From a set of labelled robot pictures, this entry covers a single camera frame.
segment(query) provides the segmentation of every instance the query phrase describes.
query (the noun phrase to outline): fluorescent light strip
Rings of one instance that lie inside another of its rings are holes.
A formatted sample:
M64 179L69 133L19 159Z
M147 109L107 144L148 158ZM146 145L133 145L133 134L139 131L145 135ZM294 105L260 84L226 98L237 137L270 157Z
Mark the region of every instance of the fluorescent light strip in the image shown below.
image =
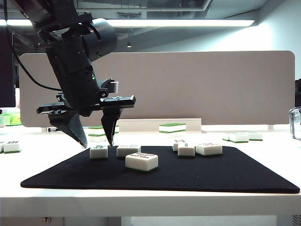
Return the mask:
M5 20L0 20L1 26L6 26ZM10 26L32 26L30 20L8 20Z
M107 20L113 27L246 27L254 20ZM8 20L10 26L32 26L29 20Z

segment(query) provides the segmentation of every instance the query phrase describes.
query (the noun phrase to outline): green object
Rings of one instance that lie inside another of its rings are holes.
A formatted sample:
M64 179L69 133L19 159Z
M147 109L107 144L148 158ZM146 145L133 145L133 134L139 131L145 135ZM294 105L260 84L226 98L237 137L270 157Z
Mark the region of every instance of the green object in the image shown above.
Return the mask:
M10 114L10 125L11 126L22 125L20 113Z
M229 140L232 143L248 143L249 141L233 141L233 140Z
M91 126L89 129L103 129L103 126Z
M179 158L187 158L187 159L193 159L194 155L178 155Z
M160 124L159 126L182 126L186 125L185 123L167 123L167 124Z
M9 154L9 153L18 153L18 152L21 152L21 150L19 150L19 151L5 152L5 154Z
M185 129L182 130L176 130L176 131L171 131L171 132L167 132L167 131L159 131L159 133L176 133L176 132L183 132L186 131Z
M105 134L88 134L90 137L102 137L105 136Z
M0 125L6 125L6 126L22 125L20 113L0 114Z
M10 115L0 114L0 125L10 126Z

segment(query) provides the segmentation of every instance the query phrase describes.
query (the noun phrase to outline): black mouse pad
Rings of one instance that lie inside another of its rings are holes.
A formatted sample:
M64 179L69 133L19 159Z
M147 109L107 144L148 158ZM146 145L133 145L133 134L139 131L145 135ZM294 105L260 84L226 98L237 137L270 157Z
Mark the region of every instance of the black mouse pad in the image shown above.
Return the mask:
M158 169L139 172L116 158L90 160L89 149L21 183L31 188L174 190L251 193L298 193L300 189L234 147L223 155L180 158L170 146L143 146L143 153L158 155Z

